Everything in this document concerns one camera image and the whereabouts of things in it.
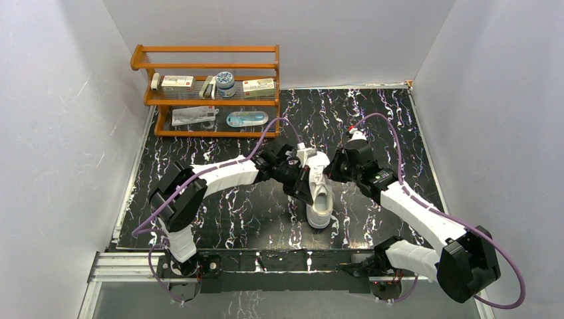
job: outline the white wall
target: white wall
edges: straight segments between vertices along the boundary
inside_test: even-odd
[[[76,318],[140,145],[143,79],[101,0],[0,4],[0,317]]]
[[[564,312],[563,17],[560,0],[458,0],[414,83],[450,213],[489,229],[525,275],[525,304],[496,318]],[[501,273],[490,300],[513,302]]]
[[[131,51],[278,44],[290,88],[413,79],[454,0],[104,2]]]

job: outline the small carton box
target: small carton box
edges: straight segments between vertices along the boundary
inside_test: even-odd
[[[193,76],[165,75],[160,87],[164,92],[186,93],[192,91],[195,82]]]
[[[254,98],[256,96],[274,95],[274,79],[262,78],[259,80],[243,81],[243,96]]]

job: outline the blue and white jar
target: blue and white jar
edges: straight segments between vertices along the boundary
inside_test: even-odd
[[[215,76],[215,86],[222,98],[235,95],[235,77],[230,72],[220,72]]]

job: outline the white sneaker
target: white sneaker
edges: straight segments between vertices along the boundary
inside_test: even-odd
[[[327,183],[323,170],[329,165],[329,158],[323,152],[308,158],[309,190],[313,198],[313,205],[306,206],[307,222],[313,228],[322,229],[329,225],[333,212],[333,188]]]

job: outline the wooden shelf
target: wooden shelf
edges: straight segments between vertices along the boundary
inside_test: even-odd
[[[270,53],[273,54],[273,63],[261,62],[192,62],[187,56],[189,54],[202,53]],[[131,57],[130,66],[132,70],[145,69],[148,76],[147,89],[144,95],[144,103],[147,106],[155,105],[158,107],[159,116],[155,125],[157,136],[199,136],[217,138],[258,138],[260,132],[246,132],[244,129],[232,128],[230,131],[210,132],[210,131],[179,131],[165,129],[165,121],[170,107],[178,106],[219,106],[219,107],[270,107],[275,108],[275,115],[280,115],[280,74],[279,74],[279,46],[271,47],[144,47],[138,45]],[[190,70],[234,70],[235,87],[237,89],[231,98],[221,98],[215,94],[216,100],[200,99],[199,92],[207,76],[194,76],[196,85],[192,92],[171,93],[153,92],[150,90],[150,80],[155,74],[156,69],[187,69],[186,75],[191,75]],[[237,70],[274,70],[275,76],[238,76]],[[243,98],[242,81],[255,80],[258,78],[274,78],[275,95],[258,98]],[[275,125],[274,132],[267,132],[266,137],[274,138],[280,134],[280,126]]]

